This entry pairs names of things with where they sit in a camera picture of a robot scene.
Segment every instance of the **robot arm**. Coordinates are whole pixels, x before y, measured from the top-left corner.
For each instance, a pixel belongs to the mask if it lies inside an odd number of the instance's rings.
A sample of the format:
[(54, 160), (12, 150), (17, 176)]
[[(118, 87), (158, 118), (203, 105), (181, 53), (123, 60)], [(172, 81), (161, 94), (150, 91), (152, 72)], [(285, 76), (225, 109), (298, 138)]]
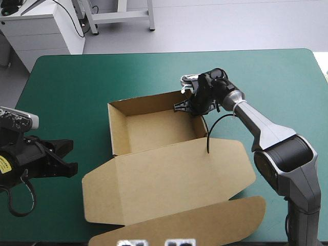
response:
[(181, 78), (192, 89), (188, 100), (175, 110), (204, 115), (221, 106), (233, 111), (254, 136), (252, 152), (258, 171), (288, 201), (288, 241), (290, 246), (316, 246), (321, 191), (317, 177), (317, 153), (296, 132), (271, 122), (247, 103), (222, 69)]

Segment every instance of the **yellow label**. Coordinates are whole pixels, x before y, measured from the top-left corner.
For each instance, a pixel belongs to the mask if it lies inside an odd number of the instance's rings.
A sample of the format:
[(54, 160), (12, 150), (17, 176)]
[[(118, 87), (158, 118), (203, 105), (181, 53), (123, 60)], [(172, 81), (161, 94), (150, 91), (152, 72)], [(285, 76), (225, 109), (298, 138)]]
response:
[(11, 171), (11, 166), (10, 166), (9, 162), (1, 155), (0, 155), (0, 171), (2, 174), (8, 173)]

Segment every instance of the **black cable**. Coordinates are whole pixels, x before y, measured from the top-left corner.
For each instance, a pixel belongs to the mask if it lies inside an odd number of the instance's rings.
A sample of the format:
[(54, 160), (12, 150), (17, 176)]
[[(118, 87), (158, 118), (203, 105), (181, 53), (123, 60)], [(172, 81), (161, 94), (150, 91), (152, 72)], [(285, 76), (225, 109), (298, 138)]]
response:
[(97, 7), (97, 13), (99, 13), (99, 7), (98, 7), (98, 5), (95, 5), (95, 6), (93, 6), (92, 8), (94, 9), (95, 7)]
[(286, 232), (287, 239), (289, 241), (288, 223), (289, 223), (289, 214), (286, 215), (286, 219), (285, 219), (285, 232)]
[(207, 135), (207, 153), (210, 153), (210, 135), (211, 135), (211, 132), (213, 131), (213, 128), (215, 127), (215, 125), (220, 121), (222, 120), (223, 118), (226, 118), (228, 116), (234, 116), (234, 114), (226, 114), (224, 116), (221, 116), (220, 118), (218, 118), (214, 124), (212, 125), (208, 135)]
[(8, 209), (9, 209), (9, 212), (16, 216), (16, 217), (24, 217), (24, 216), (27, 216), (29, 215), (30, 213), (32, 213), (32, 211), (35, 209), (35, 206), (36, 206), (36, 195), (35, 195), (35, 190), (34, 190), (34, 187), (33, 185), (30, 183), (30, 181), (28, 180), (28, 170), (26, 169), (24, 171), (24, 173), (21, 175), (21, 181), (26, 185), (26, 187), (29, 189), (31, 195), (32, 195), (32, 201), (33, 201), (33, 205), (32, 205), (32, 208), (29, 212), (27, 213), (19, 213), (17, 212), (13, 206), (12, 206), (12, 194), (11, 194), (11, 190), (6, 187), (6, 186), (3, 186), (3, 185), (0, 185), (0, 189), (1, 190), (4, 190), (7, 192), (7, 195), (8, 195)]
[(68, 10), (63, 6), (63, 5), (61, 5), (59, 2), (57, 2), (56, 0), (53, 0), (55, 3), (57, 3), (59, 6), (61, 6), (65, 11), (66, 11), (66, 13), (68, 13), (68, 15), (69, 15), (69, 17), (70, 17), (70, 19), (72, 20), (72, 23), (73, 23), (73, 25), (74, 25), (74, 28), (75, 28), (75, 30), (76, 30), (76, 33), (80, 36), (80, 37), (85, 37), (85, 34), (83, 33), (83, 36), (81, 35), (81, 34), (79, 34), (79, 32), (78, 32), (78, 30), (77, 30), (77, 27), (76, 27), (76, 25), (75, 25), (75, 22), (74, 22), (74, 20), (73, 20), (73, 18), (72, 18), (72, 16), (71, 16), (71, 14), (68, 12)]

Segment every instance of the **drawer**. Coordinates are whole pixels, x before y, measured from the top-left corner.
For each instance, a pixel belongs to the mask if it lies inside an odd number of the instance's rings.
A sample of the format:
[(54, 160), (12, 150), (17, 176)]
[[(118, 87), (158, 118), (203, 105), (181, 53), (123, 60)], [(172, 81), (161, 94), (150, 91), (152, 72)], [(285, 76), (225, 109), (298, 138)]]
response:
[(3, 20), (0, 29), (6, 37), (60, 33), (54, 18)]
[(65, 49), (51, 49), (51, 50), (27, 50), (17, 51), (17, 55), (20, 57), (25, 67), (29, 72), (32, 71), (36, 60), (44, 55), (69, 55), (70, 52)]
[(61, 34), (9, 36), (8, 41), (15, 51), (67, 48)]

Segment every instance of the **metal frame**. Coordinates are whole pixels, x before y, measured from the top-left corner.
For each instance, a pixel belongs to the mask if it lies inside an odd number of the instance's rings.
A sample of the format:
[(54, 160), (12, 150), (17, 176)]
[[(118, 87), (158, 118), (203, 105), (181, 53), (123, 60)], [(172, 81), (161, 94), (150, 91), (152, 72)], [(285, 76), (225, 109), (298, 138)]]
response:
[(98, 35), (98, 25), (105, 23), (119, 23), (131, 21), (149, 20), (150, 30), (155, 31), (153, 1), (147, 0), (148, 10), (127, 11), (127, 0), (118, 0), (117, 12), (114, 13), (99, 13), (93, 12), (89, 0), (83, 0), (83, 6), (88, 18), (90, 28), (93, 34)]

